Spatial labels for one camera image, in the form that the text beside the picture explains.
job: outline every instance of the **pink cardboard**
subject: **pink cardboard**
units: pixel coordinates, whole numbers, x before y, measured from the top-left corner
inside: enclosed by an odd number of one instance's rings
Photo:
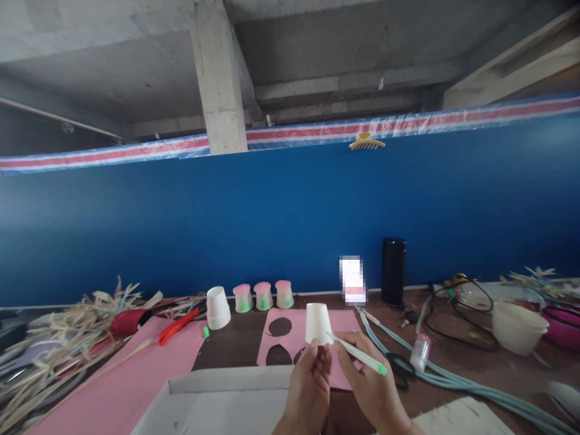
[[[254,286],[254,292],[256,294],[264,294],[264,293],[269,292],[271,287],[272,286],[270,285],[270,283],[261,282],[261,283],[258,283]]]
[[[337,331],[360,331],[361,327],[358,325],[356,315],[351,310],[328,310],[330,317],[330,325],[332,332]],[[285,317],[292,323],[292,329],[287,335],[282,337],[272,337],[269,332],[270,323],[274,320]],[[262,342],[260,343],[260,350],[258,351],[258,366],[266,365],[266,356],[272,346],[281,345],[288,351],[292,360],[296,354],[306,346],[306,310],[299,309],[277,309],[271,308],[268,311],[266,318],[266,325],[262,332]],[[330,386],[339,388],[341,390],[351,390],[349,382],[346,380],[342,369],[338,363],[337,351],[334,345],[332,348],[332,371],[330,373]]]
[[[159,334],[172,320],[152,317],[103,368],[152,343],[74,397],[34,427],[34,435],[128,435],[170,379],[191,372],[204,342],[206,321],[193,321],[160,347]]]
[[[276,282],[276,291],[278,293],[283,293],[290,290],[290,281],[280,280]]]
[[[240,284],[234,287],[232,291],[234,292],[234,296],[246,296],[250,293],[250,284]]]

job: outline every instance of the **hand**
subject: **hand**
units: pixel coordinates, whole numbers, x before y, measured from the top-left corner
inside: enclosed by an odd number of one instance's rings
[[[286,410],[272,435],[318,435],[330,403],[330,344],[312,340],[292,371]]]
[[[367,366],[359,372],[352,364],[344,346],[338,341],[334,342],[338,362],[352,387],[356,401],[379,434],[417,433],[413,429],[418,429],[418,427],[413,425],[399,399],[391,366],[373,342],[361,332],[335,332],[334,335],[354,344],[364,353],[382,362],[387,368],[387,376],[382,376]]]

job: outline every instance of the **phone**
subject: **phone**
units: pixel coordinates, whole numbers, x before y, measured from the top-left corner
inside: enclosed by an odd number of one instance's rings
[[[363,263],[359,256],[340,256],[340,279],[346,305],[365,305],[367,289],[364,283]]]

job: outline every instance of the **blue wall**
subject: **blue wall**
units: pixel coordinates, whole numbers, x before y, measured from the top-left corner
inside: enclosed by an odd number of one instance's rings
[[[292,281],[340,289],[338,256],[380,283],[407,239],[407,284],[524,266],[580,275],[580,118],[0,179],[0,305]]]

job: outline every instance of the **white box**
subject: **white box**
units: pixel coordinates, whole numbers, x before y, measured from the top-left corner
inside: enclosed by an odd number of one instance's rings
[[[293,368],[208,369],[170,379],[132,435],[270,435],[284,413]]]

